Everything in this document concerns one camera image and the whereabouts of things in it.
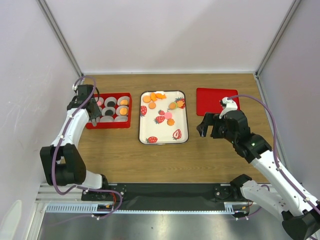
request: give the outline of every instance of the red tray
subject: red tray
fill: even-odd
[[[238,95],[234,89],[197,88],[196,89],[196,114],[204,116],[206,113],[220,114],[223,110],[220,100],[224,97]],[[240,110],[239,98],[233,99]]]
[[[131,109],[132,109],[132,97],[128,92],[120,92],[120,93],[100,93],[100,97],[105,101],[109,97],[114,97],[117,100],[121,97],[129,97],[129,110],[128,110],[128,121],[123,122],[98,122],[96,126],[93,126],[92,123],[87,123],[85,127],[87,129],[128,129],[131,125]]]

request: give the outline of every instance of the strawberry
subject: strawberry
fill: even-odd
[[[156,138],[155,136],[151,136],[145,139],[145,142],[147,144],[155,144],[157,141],[158,141],[158,138]]]
[[[165,115],[166,114],[165,111],[162,111],[162,110],[159,110],[158,113],[159,113],[159,115]]]
[[[176,131],[173,133],[172,137],[173,137],[173,140],[180,139],[180,138],[182,137],[181,130],[180,130],[180,129],[176,130]]]
[[[183,102],[183,105],[180,108],[184,109],[186,107],[186,100],[183,97],[178,97],[178,98],[175,99],[176,103],[179,102],[179,101]]]
[[[157,117],[154,119],[154,122],[155,122],[155,124],[160,124],[160,123],[162,123],[165,119],[166,119],[165,116],[157,116]]]
[[[140,108],[140,116],[144,117],[147,114],[147,107],[146,106],[141,106]]]

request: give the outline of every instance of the pink toy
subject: pink toy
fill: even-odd
[[[164,118],[165,119],[172,119],[172,113],[167,111],[165,114],[164,114]]]

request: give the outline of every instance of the red cloth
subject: red cloth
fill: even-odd
[[[197,88],[196,89],[196,114],[204,116],[205,113],[220,114],[222,106],[220,100],[224,97],[238,95],[234,89]],[[240,110],[239,98],[233,99]]]

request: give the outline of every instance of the white tray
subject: white tray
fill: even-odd
[[[144,96],[150,96],[151,93],[165,94],[165,99],[157,99],[154,103],[156,107],[150,109],[149,103],[143,101]],[[188,131],[188,118],[187,109],[176,108],[174,110],[169,109],[169,104],[175,102],[177,99],[184,99],[186,96],[182,91],[146,91],[142,93],[140,97],[140,121],[139,121],[139,141],[146,145],[162,145],[162,144],[183,144],[189,139]],[[141,109],[146,109],[146,114],[142,114]],[[171,112],[174,125],[169,126],[167,119],[157,124],[155,122],[156,117],[160,116],[159,111],[162,110],[165,113]],[[156,137],[156,142],[149,142],[150,137]]]

